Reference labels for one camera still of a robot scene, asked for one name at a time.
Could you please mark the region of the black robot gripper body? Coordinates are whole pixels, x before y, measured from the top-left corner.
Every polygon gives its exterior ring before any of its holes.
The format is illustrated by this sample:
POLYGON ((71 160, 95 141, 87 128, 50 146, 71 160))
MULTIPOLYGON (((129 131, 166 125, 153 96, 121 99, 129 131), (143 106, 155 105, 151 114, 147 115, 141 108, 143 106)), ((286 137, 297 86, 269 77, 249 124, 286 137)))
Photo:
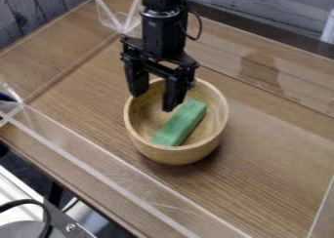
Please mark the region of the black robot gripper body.
POLYGON ((175 8, 169 12, 145 9, 141 12, 142 37, 122 37, 125 57, 143 63, 147 73, 167 79, 170 76, 185 77, 187 86, 194 83, 198 62, 185 51, 187 38, 197 40, 187 33, 189 9, 175 8))

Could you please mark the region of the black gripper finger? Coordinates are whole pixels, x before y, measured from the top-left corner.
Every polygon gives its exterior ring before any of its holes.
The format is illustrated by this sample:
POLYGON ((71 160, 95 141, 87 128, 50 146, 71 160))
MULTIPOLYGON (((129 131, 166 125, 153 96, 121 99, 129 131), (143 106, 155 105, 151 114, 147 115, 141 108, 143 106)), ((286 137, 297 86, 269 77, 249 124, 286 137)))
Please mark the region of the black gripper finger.
POLYGON ((126 78, 133 96, 139 97, 149 89, 149 73, 143 63, 134 58, 125 57, 126 78))
POLYGON ((171 112, 183 102, 187 94, 187 79, 185 77, 170 76, 166 79, 166 91, 163 94, 162 109, 171 112))

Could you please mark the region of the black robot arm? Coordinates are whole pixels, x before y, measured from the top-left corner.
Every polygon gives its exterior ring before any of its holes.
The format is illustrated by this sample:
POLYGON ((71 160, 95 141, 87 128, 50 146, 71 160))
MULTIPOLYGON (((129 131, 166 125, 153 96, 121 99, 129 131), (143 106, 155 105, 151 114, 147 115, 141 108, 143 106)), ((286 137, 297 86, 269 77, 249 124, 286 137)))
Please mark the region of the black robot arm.
POLYGON ((195 85, 198 62, 185 51, 189 0, 142 0, 139 12, 142 38, 122 36, 122 61, 129 89, 137 98, 149 90, 149 74, 166 80, 162 110, 170 112, 183 103, 187 90, 195 85))

